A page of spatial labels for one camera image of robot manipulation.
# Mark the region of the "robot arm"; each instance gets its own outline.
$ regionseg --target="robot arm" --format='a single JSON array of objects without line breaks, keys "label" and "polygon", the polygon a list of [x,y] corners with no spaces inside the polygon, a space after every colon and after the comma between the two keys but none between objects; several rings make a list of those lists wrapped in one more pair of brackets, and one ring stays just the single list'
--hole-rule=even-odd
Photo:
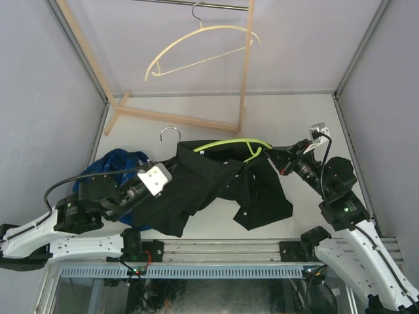
[{"label": "robot arm", "polygon": [[368,313],[419,313],[419,291],[402,274],[382,244],[366,208],[352,192],[357,179],[351,162],[333,157],[326,163],[314,159],[314,149],[331,138],[325,124],[310,128],[312,140],[292,147],[274,148],[266,154],[280,175],[295,172],[323,201],[325,220],[349,243],[361,265],[343,252],[322,227],[301,236],[301,252],[329,265],[367,305]]},{"label": "robot arm", "polygon": [[90,180],[82,182],[78,192],[59,201],[49,213],[20,227],[0,226],[0,267],[26,271],[41,268],[48,260],[120,258],[138,250],[141,254],[139,232],[132,229],[111,237],[73,238],[102,228],[102,217],[117,221],[145,199],[157,197],[172,179],[162,164],[148,162],[136,171],[137,175],[122,186],[106,173],[79,176]]}]

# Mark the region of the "metal hook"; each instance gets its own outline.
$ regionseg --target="metal hook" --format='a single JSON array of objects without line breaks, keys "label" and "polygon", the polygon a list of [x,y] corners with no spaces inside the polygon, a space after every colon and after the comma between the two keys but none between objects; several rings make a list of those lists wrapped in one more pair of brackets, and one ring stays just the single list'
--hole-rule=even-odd
[{"label": "metal hook", "polygon": [[199,2],[195,3],[195,4],[194,4],[194,6],[192,7],[192,15],[194,16],[194,18],[199,19],[199,22],[202,22],[202,20],[201,20],[199,17],[197,17],[197,16],[195,15],[195,13],[194,13],[195,6],[196,6],[196,5],[199,5],[200,3],[205,3],[205,2],[203,2],[203,1],[199,1]]},{"label": "metal hook", "polygon": [[178,140],[177,142],[180,142],[180,141],[181,141],[181,132],[180,132],[177,128],[175,128],[174,126],[168,126],[167,128],[164,128],[164,129],[160,132],[160,142],[159,142],[159,145],[161,145],[161,144],[162,144],[162,142],[163,142],[162,135],[163,135],[164,131],[166,131],[167,129],[175,129],[175,130],[177,131],[177,133],[179,134],[179,140]]}]

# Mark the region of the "floor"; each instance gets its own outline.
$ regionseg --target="floor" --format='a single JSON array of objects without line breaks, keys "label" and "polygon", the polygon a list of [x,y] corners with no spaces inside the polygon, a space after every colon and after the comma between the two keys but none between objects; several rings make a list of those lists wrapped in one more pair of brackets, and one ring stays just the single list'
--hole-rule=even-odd
[{"label": "floor", "polygon": [[[182,114],[209,120],[237,123],[238,96],[196,97],[136,97],[128,100],[127,107]],[[275,95],[247,96],[246,117],[242,137],[262,139],[274,146],[287,146],[308,138],[308,127],[325,122],[333,138],[330,157],[350,159],[343,131],[338,121],[331,95]],[[109,136],[102,135],[97,158],[114,148],[128,151],[141,150],[152,160],[165,160],[175,154],[178,135],[167,131],[163,143],[159,142],[160,131],[170,124],[131,116],[120,116]],[[174,125],[181,131],[182,140],[228,139],[234,134]],[[316,151],[318,160],[323,158],[325,147]],[[294,205],[291,218],[247,231],[233,217],[238,210],[235,201],[217,199],[210,206],[191,217],[183,232],[183,239],[272,239],[297,238],[316,226],[323,226],[333,234],[333,229],[324,221],[318,209],[320,197],[297,175],[283,177],[282,185],[287,199]],[[361,198],[358,184],[355,193]],[[120,232],[122,223],[107,223],[94,235]],[[173,237],[155,230],[142,232],[143,239],[170,239]]]}]

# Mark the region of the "green hanger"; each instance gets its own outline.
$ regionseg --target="green hanger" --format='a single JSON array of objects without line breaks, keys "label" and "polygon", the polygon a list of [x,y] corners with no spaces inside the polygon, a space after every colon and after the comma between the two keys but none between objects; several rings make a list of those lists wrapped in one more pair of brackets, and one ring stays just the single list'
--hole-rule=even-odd
[{"label": "green hanger", "polygon": [[264,141],[261,141],[260,139],[224,139],[222,141],[216,141],[216,142],[212,142],[212,143],[203,145],[201,147],[198,147],[198,148],[194,149],[194,152],[200,152],[202,150],[206,150],[206,149],[211,148],[211,147],[215,147],[215,146],[219,146],[219,145],[225,145],[225,144],[231,144],[231,143],[246,143],[247,144],[247,147],[249,148],[251,157],[246,159],[244,162],[249,162],[250,160],[258,157],[260,155],[260,153],[262,152],[262,147],[258,147],[256,152],[254,152],[253,149],[251,149],[250,143],[261,144],[268,149],[272,149],[272,146],[270,146],[268,143],[266,143]]}]

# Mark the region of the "gray wall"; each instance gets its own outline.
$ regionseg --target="gray wall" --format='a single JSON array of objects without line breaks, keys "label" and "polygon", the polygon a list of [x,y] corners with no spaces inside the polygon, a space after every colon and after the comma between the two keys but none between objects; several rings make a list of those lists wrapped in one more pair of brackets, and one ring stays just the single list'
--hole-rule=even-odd
[{"label": "gray wall", "polygon": [[384,231],[419,285],[419,1],[393,1],[342,93]]},{"label": "gray wall", "polygon": [[[2,0],[0,42],[0,224],[23,224],[85,167],[102,104],[43,1]],[[29,313],[41,276],[0,270],[0,312]]]}]

